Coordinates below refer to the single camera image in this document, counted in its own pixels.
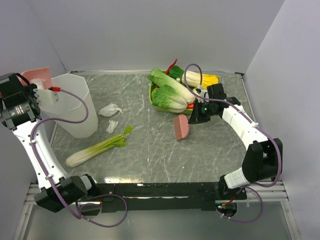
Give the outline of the pink hand brush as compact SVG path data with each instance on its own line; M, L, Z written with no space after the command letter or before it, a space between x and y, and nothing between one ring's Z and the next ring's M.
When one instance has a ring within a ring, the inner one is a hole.
M180 114L173 119L176 141L185 139L189 134L188 118L184 114Z

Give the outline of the pink plastic dustpan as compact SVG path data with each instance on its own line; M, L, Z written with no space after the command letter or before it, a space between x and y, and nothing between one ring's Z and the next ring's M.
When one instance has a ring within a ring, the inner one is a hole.
M53 86L50 68L48 66L26 70L22 72L21 75L25 77L29 82L30 80L36 79L36 78L45 79L45 84L44 84L45 90L49 90L49 88Z

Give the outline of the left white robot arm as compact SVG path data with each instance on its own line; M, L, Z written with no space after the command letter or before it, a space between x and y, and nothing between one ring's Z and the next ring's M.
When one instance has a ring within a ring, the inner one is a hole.
M90 175L69 176L60 165L43 125L38 91L36 84L19 73L2 75L0 121L22 144L37 174L36 204L57 213L83 197L95 200L99 188Z

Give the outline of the green plastic tray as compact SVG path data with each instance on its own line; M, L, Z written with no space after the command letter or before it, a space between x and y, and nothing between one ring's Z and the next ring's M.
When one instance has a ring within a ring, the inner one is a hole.
M149 91L150 102L153 106L169 113L182 113L192 105L196 97L189 89L217 84L219 77L211 74L200 74L194 71L184 71L180 68L166 74L155 67L147 76L152 88Z

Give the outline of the orange carrot toy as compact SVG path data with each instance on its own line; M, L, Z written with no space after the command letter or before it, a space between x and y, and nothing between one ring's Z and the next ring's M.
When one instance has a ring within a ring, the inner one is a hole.
M194 103L191 103L187 106L188 109L193 109L194 108Z

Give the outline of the paper scrap left of dustpan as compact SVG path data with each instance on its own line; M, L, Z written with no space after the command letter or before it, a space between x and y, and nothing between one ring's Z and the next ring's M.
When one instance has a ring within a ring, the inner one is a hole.
M30 83L36 85L36 87L40 90L45 89L45 79L43 78L33 78L30 80Z

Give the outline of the yellow leaf napa cabbage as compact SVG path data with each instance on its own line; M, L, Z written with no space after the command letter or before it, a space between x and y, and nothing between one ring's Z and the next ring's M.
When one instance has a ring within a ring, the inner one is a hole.
M203 89L219 83L219 77L216 75L202 74L201 81L201 74L190 70L186 73L186 80L189 87L197 88L201 85Z

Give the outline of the front green lettuce head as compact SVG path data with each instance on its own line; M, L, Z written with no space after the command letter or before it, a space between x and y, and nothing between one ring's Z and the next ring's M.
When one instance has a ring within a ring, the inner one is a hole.
M180 96L179 93L176 93L172 87L167 85L155 88L151 92L151 98L154 106L161 107L173 113L181 113L188 106L185 99Z

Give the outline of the dark green leafy vegetable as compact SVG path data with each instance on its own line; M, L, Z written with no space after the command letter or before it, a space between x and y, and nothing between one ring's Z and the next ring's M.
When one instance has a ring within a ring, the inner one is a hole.
M175 80L177 78L182 79L183 75L184 75L184 70L177 65L172 66L168 73L168 76Z

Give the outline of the red chili pepper toy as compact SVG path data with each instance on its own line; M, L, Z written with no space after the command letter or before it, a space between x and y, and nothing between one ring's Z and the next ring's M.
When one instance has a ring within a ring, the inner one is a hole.
M174 67L177 63L178 59L176 58L174 60L174 62L167 68L167 70L165 71L165 74L168 75L170 73L170 70L172 69L172 67Z

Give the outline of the celery stalk toy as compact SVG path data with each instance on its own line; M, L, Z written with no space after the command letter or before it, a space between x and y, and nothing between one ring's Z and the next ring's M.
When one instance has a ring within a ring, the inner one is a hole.
M126 137L133 131L133 126L127 126L124 129L124 132L121 134L117 134L113 137L110 137L100 143L97 143L91 147L88 147L86 149L80 150L71 156L69 156L65 163L68 167L74 168L77 167L88 160L92 159L93 157L111 149L114 147L125 147L127 145L126 143Z

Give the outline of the paper scrap above celery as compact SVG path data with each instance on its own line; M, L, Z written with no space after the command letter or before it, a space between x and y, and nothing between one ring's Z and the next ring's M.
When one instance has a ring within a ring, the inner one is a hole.
M106 128L106 132L108 134L112 134L115 130L115 128L118 126L119 122L115 120L109 120L109 125Z

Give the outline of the large paper scrap by bin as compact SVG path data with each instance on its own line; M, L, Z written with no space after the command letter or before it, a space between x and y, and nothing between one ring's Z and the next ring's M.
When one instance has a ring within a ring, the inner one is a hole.
M110 118L118 112L123 113L123 110L119 108L115 103L110 103L109 105L102 108L98 112L98 115Z

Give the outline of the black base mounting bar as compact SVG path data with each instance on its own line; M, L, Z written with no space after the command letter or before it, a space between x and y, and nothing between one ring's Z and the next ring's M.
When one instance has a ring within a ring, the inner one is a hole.
M98 183L95 196L82 197L79 202L98 203L103 213L152 210L215 211L216 204L246 200L240 188L227 190L218 182L171 183Z

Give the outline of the aluminium frame rail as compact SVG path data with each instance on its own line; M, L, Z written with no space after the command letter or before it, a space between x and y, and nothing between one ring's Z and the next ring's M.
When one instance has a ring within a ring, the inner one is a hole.
M83 220L36 204L29 187L16 240L299 240L284 184L224 190L215 182L103 183Z

